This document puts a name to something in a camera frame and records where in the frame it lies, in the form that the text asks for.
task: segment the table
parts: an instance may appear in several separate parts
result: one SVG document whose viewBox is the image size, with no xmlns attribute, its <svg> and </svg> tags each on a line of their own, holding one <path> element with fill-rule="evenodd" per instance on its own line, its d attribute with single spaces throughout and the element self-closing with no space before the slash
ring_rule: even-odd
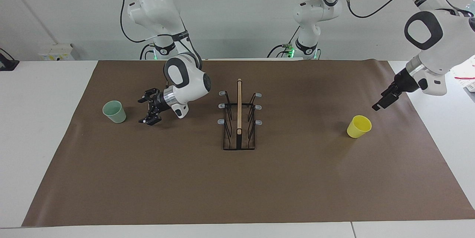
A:
<svg viewBox="0 0 475 238">
<path fill-rule="evenodd" d="M 22 62 L 0 74 L 0 226 L 17 228 L 46 173 L 88 84 L 96 61 Z M 390 62 L 395 72 L 405 62 Z M 409 94 L 450 169 L 475 206 L 474 103 L 453 78 L 448 94 Z M 81 226 L 2 229 L 1 237 L 468 237 L 475 221 L 342 222 L 309 224 Z"/>
</svg>

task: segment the cup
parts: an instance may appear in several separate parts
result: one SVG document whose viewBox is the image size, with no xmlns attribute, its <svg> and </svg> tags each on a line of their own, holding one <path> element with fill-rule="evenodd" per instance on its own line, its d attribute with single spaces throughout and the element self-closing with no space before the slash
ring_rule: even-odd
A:
<svg viewBox="0 0 475 238">
<path fill-rule="evenodd" d="M 124 122 L 127 118 L 120 101 L 109 101 L 102 107 L 102 113 L 116 124 Z"/>
<path fill-rule="evenodd" d="M 362 115 L 357 115 L 351 121 L 346 133 L 348 133 L 348 135 L 352 138 L 359 138 L 370 132 L 372 128 L 373 125 L 368 118 Z"/>
</svg>

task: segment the brown tablecloth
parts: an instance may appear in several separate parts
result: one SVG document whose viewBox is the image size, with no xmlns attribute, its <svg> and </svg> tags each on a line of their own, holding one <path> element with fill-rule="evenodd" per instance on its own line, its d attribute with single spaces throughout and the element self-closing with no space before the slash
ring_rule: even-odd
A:
<svg viewBox="0 0 475 238">
<path fill-rule="evenodd" d="M 99 62 L 23 226 L 415 221 L 475 218 L 408 97 L 371 106 L 387 62 L 205 62 L 212 92 L 139 124 L 163 62 Z M 255 151 L 223 151 L 217 105 L 236 80 L 263 94 Z M 119 100 L 127 121 L 102 106 Z M 357 114 L 373 131 L 353 140 Z"/>
</svg>

